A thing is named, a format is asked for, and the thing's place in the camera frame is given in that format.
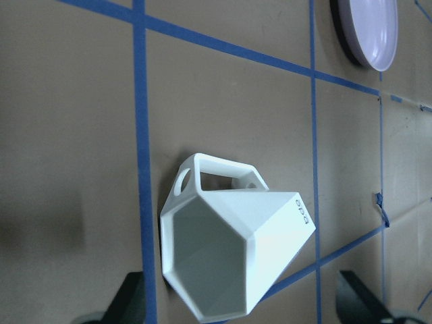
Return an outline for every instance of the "blue tape line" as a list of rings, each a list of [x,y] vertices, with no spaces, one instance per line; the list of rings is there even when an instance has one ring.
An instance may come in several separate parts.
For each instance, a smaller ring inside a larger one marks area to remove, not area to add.
[[[375,194],[376,198],[377,198],[377,205],[379,206],[379,208],[381,208],[381,217],[383,218],[384,221],[384,225],[386,227],[390,227],[390,220],[389,217],[387,216],[387,213],[385,212],[384,208],[383,208],[383,195],[382,193],[378,192],[377,194]]]
[[[311,70],[307,67],[303,67],[298,64],[294,64],[270,55],[262,54],[251,49],[241,47],[239,45],[234,45],[217,38],[189,30],[163,20],[147,16],[146,17],[146,27],[155,32],[160,32],[162,34],[172,36],[183,41],[201,45],[210,49],[221,51],[227,54],[231,54],[244,59],[249,59],[258,63],[265,65],[270,65],[275,68],[282,70],[294,72],[301,74],[303,76],[310,76]]]
[[[312,157],[313,157],[313,200],[315,210],[315,260],[321,258],[321,239],[319,235],[319,195],[318,195],[318,146],[317,146],[317,80],[315,74],[315,2],[309,0],[309,47],[310,47],[310,102],[312,105]],[[317,324],[322,322],[322,301],[321,301],[321,269],[315,267],[315,294]]]
[[[355,82],[352,82],[352,81],[349,81],[349,80],[346,80],[343,78],[339,78],[338,76],[331,76],[330,74],[320,72],[320,71],[316,71],[315,76],[317,79],[320,79],[323,81],[336,83],[336,84],[339,84],[340,86],[346,86],[348,88],[358,90],[361,92],[365,92],[365,93],[368,93],[370,95],[379,96],[379,91],[377,89],[370,88],[368,86],[363,86],[362,84],[358,84],[358,83],[355,83]]]
[[[124,22],[130,22],[137,20],[136,14],[127,7],[112,3],[106,0],[58,0],[59,2],[67,3],[82,9],[87,9],[98,14],[102,14]]]
[[[145,0],[132,0],[132,8],[134,11],[144,14],[146,9]]]
[[[146,30],[144,21],[137,21],[134,24],[134,75],[142,264],[146,290],[146,323],[157,324],[155,246],[151,200],[149,108],[147,105],[146,81]]]
[[[291,276],[275,283],[274,285],[271,286],[271,288],[267,291],[267,293],[261,298],[261,301],[268,299],[268,297],[272,297],[274,294],[280,292],[281,290],[284,290],[285,288],[289,287],[290,285],[297,282],[298,280],[301,280],[307,275],[310,275],[316,269],[317,269],[317,265],[316,263],[314,263],[312,265],[309,265],[306,268],[303,268],[300,271],[297,271]]]
[[[421,10],[421,12],[423,12],[423,14],[425,15],[425,17],[428,19],[428,21],[432,22],[432,18],[431,16],[426,12],[425,8],[423,8],[423,6],[419,3],[418,0],[415,0],[414,3],[417,5],[417,7]]]
[[[400,98],[400,97],[398,97],[398,96],[395,96],[394,94],[391,94],[390,95],[390,99],[392,100],[392,101],[395,101],[395,102],[397,102],[397,103],[402,103],[402,98]]]
[[[357,238],[356,240],[352,241],[351,243],[341,247],[340,249],[334,251],[333,253],[330,253],[326,257],[322,258],[319,263],[322,267],[323,265],[328,264],[329,262],[333,261],[334,259],[342,256],[343,254],[347,253],[348,251],[352,250],[353,248],[359,246],[364,241],[367,241],[369,238],[372,238],[373,236],[377,235],[378,233],[381,233],[382,226],[373,229],[369,233],[366,233],[365,235]]]
[[[432,290],[430,292],[428,292],[426,294],[426,296],[423,298],[423,300],[421,301],[420,305],[417,308],[417,311],[419,312],[421,310],[421,308],[423,307],[423,305],[426,303],[427,299],[432,295]]]
[[[420,110],[421,111],[428,111],[429,113],[432,113],[432,108],[430,108],[428,106],[420,105]]]
[[[381,192],[384,192],[384,139],[383,139],[383,127],[384,127],[384,108],[383,99],[379,97],[379,170],[380,170],[380,181],[381,181]],[[387,294],[385,290],[385,232],[384,227],[381,229],[381,296],[382,301],[385,304],[387,302]]]

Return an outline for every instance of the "tape grid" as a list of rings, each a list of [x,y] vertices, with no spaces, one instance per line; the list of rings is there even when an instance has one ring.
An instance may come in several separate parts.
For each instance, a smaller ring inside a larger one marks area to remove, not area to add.
[[[69,5],[74,5],[82,9],[87,9],[98,14],[129,22],[134,27],[134,78],[135,78],[135,99],[136,99],[136,134],[138,149],[138,185],[140,193],[140,218],[142,235],[142,259],[144,277],[146,285],[146,323],[157,324],[157,303],[156,303],[156,282],[155,282],[155,258],[154,258],[154,235],[153,235],[153,211],[151,206],[151,170],[149,152],[149,119],[147,106],[147,87],[146,87],[146,29],[172,36],[189,43],[194,43],[216,51],[221,51],[242,57],[261,64],[270,65],[275,68],[286,70],[292,73],[310,77],[311,82],[311,109],[313,125],[313,183],[314,183],[314,206],[315,206],[315,233],[316,240],[316,259],[312,265],[294,273],[293,275],[274,284],[264,295],[262,300],[266,300],[281,290],[287,288],[302,278],[316,273],[317,283],[317,323],[321,324],[321,267],[332,260],[342,256],[348,251],[356,248],[366,240],[377,234],[383,233],[384,225],[366,233],[351,243],[334,251],[333,253],[321,258],[321,247],[319,238],[319,199],[318,199],[318,156],[317,156],[317,107],[316,107],[316,80],[330,82],[369,95],[379,96],[377,89],[357,84],[355,82],[332,76],[324,72],[315,70],[315,24],[314,24],[314,0],[309,0],[309,28],[310,28],[310,68],[278,59],[264,53],[259,53],[245,47],[234,45],[224,40],[195,32],[165,22],[163,20],[145,14],[144,0],[133,0],[132,9],[112,3],[107,0],[58,0]],[[381,163],[382,163],[382,106],[380,117],[381,129]]]

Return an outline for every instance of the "hexagonal cup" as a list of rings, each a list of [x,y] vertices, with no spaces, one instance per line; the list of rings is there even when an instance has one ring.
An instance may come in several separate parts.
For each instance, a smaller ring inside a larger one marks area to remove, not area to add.
[[[204,191],[200,172],[231,177],[235,189]],[[241,317],[314,230],[298,193],[270,192],[253,166],[197,153],[161,213],[163,275],[201,323]]]

